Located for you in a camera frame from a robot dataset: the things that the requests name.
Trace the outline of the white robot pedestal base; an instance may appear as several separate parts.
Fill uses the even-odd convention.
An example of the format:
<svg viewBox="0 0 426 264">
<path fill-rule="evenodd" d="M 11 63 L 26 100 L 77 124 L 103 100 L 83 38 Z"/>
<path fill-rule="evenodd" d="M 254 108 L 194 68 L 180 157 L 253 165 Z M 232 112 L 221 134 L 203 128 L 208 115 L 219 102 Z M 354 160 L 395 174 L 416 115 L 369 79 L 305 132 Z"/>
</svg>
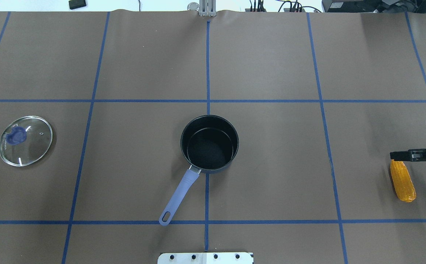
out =
<svg viewBox="0 0 426 264">
<path fill-rule="evenodd" d="M 162 253 L 158 264 L 254 264 L 249 252 Z"/>
</svg>

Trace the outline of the dark blue saucepan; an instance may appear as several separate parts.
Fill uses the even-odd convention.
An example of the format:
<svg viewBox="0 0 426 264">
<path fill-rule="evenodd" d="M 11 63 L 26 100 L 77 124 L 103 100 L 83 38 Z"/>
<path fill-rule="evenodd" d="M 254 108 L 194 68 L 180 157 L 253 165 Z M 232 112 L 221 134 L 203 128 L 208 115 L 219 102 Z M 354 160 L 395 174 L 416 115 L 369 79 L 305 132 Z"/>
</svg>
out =
<svg viewBox="0 0 426 264">
<path fill-rule="evenodd" d="M 159 217 L 167 226 L 190 187 L 200 174 L 215 174 L 228 168 L 238 153 L 238 132 L 231 122 L 218 115 L 202 115 L 191 120 L 180 138 L 183 157 L 190 167 Z"/>
</svg>

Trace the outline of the glass pot lid blue knob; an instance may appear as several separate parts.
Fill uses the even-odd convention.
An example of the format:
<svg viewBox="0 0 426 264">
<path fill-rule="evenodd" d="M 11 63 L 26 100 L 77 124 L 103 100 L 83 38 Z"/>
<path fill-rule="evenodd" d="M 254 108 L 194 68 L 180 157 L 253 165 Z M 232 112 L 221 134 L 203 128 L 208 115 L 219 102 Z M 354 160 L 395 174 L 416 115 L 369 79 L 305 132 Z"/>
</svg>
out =
<svg viewBox="0 0 426 264">
<path fill-rule="evenodd" d="M 24 167 L 42 159 L 53 142 L 53 129 L 39 116 L 12 122 L 0 137 L 0 158 L 8 165 Z"/>
</svg>

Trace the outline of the aluminium frame post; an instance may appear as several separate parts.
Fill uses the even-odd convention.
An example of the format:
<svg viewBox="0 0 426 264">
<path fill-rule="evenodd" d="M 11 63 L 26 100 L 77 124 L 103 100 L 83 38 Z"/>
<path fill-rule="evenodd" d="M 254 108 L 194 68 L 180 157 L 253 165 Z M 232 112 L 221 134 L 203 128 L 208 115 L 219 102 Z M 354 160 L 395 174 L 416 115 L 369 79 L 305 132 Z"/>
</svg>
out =
<svg viewBox="0 0 426 264">
<path fill-rule="evenodd" d="M 216 16 L 216 0 L 199 0 L 199 16 L 215 17 Z"/>
</svg>

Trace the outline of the black small box device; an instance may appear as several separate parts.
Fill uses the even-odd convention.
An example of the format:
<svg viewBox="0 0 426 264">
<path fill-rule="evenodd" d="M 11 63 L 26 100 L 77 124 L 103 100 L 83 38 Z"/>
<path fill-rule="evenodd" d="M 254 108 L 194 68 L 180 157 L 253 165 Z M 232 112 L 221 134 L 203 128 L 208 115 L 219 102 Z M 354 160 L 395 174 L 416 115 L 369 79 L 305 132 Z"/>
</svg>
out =
<svg viewBox="0 0 426 264">
<path fill-rule="evenodd" d="M 86 7 L 86 0 L 69 0 L 68 6 L 70 10 L 76 10 L 81 7 Z"/>
</svg>

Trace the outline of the yellow corn cob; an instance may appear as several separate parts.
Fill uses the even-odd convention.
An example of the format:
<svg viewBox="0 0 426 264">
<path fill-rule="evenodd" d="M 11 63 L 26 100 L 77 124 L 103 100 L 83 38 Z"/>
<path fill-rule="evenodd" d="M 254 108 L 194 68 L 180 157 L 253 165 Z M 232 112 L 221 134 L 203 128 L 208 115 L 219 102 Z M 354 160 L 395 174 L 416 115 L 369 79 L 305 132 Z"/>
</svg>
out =
<svg viewBox="0 0 426 264">
<path fill-rule="evenodd" d="M 404 162 L 391 160 L 390 175 L 398 199 L 402 202 L 413 202 L 416 199 L 416 190 Z"/>
</svg>

